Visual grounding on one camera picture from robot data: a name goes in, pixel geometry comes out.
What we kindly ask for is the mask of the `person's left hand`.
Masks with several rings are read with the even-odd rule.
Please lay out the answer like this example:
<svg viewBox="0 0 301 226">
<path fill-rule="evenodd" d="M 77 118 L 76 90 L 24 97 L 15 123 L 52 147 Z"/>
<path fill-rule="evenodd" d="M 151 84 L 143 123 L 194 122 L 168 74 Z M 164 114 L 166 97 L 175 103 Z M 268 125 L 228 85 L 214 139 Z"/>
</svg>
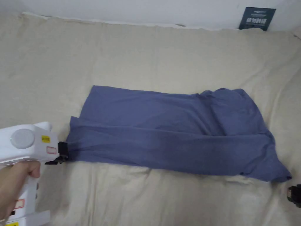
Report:
<svg viewBox="0 0 301 226">
<path fill-rule="evenodd" d="M 0 220 L 9 217 L 11 211 L 15 208 L 27 177 L 40 177 L 40 166 L 39 161 L 24 161 L 1 169 Z"/>
</svg>

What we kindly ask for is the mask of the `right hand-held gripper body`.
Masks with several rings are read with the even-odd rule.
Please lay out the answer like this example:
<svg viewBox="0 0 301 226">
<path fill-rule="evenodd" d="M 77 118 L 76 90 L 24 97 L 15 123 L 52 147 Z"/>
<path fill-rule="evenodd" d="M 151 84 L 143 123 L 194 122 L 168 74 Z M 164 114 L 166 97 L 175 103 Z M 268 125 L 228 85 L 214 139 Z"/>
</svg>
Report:
<svg viewBox="0 0 301 226">
<path fill-rule="evenodd" d="M 301 184 L 291 186 L 287 189 L 287 199 L 290 202 L 301 202 Z"/>
</svg>

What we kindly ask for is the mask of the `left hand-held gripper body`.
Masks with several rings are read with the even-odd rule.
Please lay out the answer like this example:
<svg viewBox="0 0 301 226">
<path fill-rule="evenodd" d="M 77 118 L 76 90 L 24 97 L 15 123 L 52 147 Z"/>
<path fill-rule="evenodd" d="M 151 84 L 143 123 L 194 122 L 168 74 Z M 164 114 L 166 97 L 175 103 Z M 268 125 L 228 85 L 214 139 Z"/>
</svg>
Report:
<svg viewBox="0 0 301 226">
<path fill-rule="evenodd" d="M 22 124 L 0 130 L 0 166 L 24 161 L 53 161 L 68 155 L 66 142 L 60 142 L 49 122 Z M 43 226 L 50 222 L 50 211 L 36 212 L 37 179 L 29 176 L 6 226 Z"/>
</svg>

